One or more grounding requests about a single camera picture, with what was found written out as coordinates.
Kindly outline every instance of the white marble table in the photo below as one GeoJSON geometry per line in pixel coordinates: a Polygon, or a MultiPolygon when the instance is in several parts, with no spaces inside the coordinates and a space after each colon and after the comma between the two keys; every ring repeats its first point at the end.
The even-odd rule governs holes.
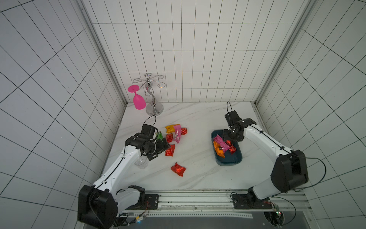
{"type": "MultiPolygon", "coordinates": [[[[182,189],[247,189],[267,179],[272,171],[271,160],[250,140],[239,142],[243,160],[234,166],[220,166],[215,161],[211,142],[211,132],[227,128],[226,103],[163,103],[164,112],[157,116],[157,127],[165,136],[165,126],[180,124],[188,128],[176,145],[174,156],[161,153],[149,161],[147,168],[139,169],[131,165],[128,176],[120,187],[138,185],[146,190],[182,190],[182,189]],[[178,162],[186,171],[178,176],[170,167],[178,162]]],[[[241,118],[257,117],[249,102],[231,103],[241,118]]],[[[116,135],[106,169],[121,153],[124,142],[130,136],[141,131],[141,126],[149,116],[145,110],[135,109],[128,104],[116,135]]],[[[147,124],[152,125],[154,118],[147,124]]]]}

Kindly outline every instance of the pink snack bag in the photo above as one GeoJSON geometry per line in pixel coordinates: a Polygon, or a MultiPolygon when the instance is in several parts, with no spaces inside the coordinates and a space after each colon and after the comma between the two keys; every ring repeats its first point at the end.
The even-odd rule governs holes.
{"type": "Polygon", "coordinates": [[[180,125],[175,125],[173,127],[175,129],[175,136],[174,136],[173,140],[176,141],[177,143],[179,143],[180,142],[180,136],[181,136],[180,125]]]}
{"type": "Polygon", "coordinates": [[[220,135],[216,135],[216,137],[214,137],[213,140],[220,144],[220,146],[223,148],[224,152],[226,152],[226,150],[230,149],[230,146],[223,141],[223,139],[220,137],[220,135]]]}

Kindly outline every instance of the snack bag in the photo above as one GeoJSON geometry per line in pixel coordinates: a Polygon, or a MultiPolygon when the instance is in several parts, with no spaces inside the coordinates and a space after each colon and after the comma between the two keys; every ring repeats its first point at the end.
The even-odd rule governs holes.
{"type": "Polygon", "coordinates": [[[231,141],[229,141],[229,140],[227,140],[226,141],[226,144],[228,144],[229,146],[230,146],[230,153],[231,154],[233,154],[233,153],[235,153],[236,152],[236,148],[234,147],[234,145],[233,144],[231,144],[231,141]]]}
{"type": "Polygon", "coordinates": [[[173,126],[175,126],[175,125],[178,125],[178,124],[169,125],[169,126],[165,127],[167,129],[167,134],[174,133],[175,129],[173,126]]]}
{"type": "Polygon", "coordinates": [[[170,145],[170,148],[165,150],[165,156],[173,156],[175,145],[170,145]]]}
{"type": "Polygon", "coordinates": [[[178,165],[178,163],[176,162],[175,165],[173,165],[172,167],[170,167],[171,170],[173,170],[173,172],[175,172],[176,174],[178,174],[179,176],[183,176],[184,171],[186,170],[184,167],[178,165]]]}
{"type": "Polygon", "coordinates": [[[173,140],[176,141],[177,143],[179,143],[180,142],[180,136],[181,136],[180,125],[175,125],[174,129],[175,129],[175,136],[173,137],[173,140]]]}
{"type": "Polygon", "coordinates": [[[180,129],[180,134],[181,135],[185,135],[185,134],[187,134],[187,132],[188,132],[187,128],[181,128],[180,129]]]}
{"type": "Polygon", "coordinates": [[[225,154],[223,151],[223,148],[220,146],[219,143],[213,141],[213,147],[215,148],[216,154],[219,155],[222,158],[225,158],[225,154]]]}
{"type": "Polygon", "coordinates": [[[171,143],[173,141],[173,134],[172,133],[171,134],[167,134],[165,136],[165,138],[166,138],[166,140],[167,140],[168,143],[171,143]]]}
{"type": "Polygon", "coordinates": [[[228,149],[230,149],[230,146],[226,144],[223,139],[220,137],[220,135],[216,135],[216,137],[213,138],[213,140],[220,144],[220,146],[223,148],[223,151],[226,152],[228,149]]]}

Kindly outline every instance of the metal corner post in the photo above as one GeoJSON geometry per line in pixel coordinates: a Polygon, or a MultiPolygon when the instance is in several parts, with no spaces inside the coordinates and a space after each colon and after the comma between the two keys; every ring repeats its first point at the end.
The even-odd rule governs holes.
{"type": "Polygon", "coordinates": [[[118,80],[117,80],[117,77],[116,77],[114,71],[112,70],[111,64],[110,64],[110,62],[109,62],[109,60],[108,60],[108,58],[107,58],[107,56],[106,56],[106,54],[105,54],[105,52],[102,48],[101,42],[100,42],[100,40],[97,36],[97,33],[96,33],[96,31],[94,29],[94,26],[93,26],[93,23],[90,19],[89,13],[85,9],[85,5],[84,5],[83,0],[74,0],[74,1],[78,5],[79,10],[82,13],[83,18],[86,22],[86,26],[89,29],[89,31],[91,32],[92,39],[93,39],[94,43],[97,45],[97,49],[98,49],[99,53],[101,54],[101,59],[103,60],[104,64],[106,65],[109,74],[112,76],[113,83],[114,83],[115,87],[118,89],[118,93],[120,94],[120,96],[122,98],[123,105],[127,106],[127,100],[126,100],[125,96],[122,93],[122,88],[120,87],[120,85],[118,83],[118,80]]]}

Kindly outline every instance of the silver stand base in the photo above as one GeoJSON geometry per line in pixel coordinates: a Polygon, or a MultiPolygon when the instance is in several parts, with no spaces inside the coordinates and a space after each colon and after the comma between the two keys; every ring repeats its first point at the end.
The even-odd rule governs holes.
{"type": "Polygon", "coordinates": [[[146,105],[146,113],[148,115],[160,115],[164,110],[163,105],[160,102],[156,102],[155,106],[148,104],[146,105]]]}

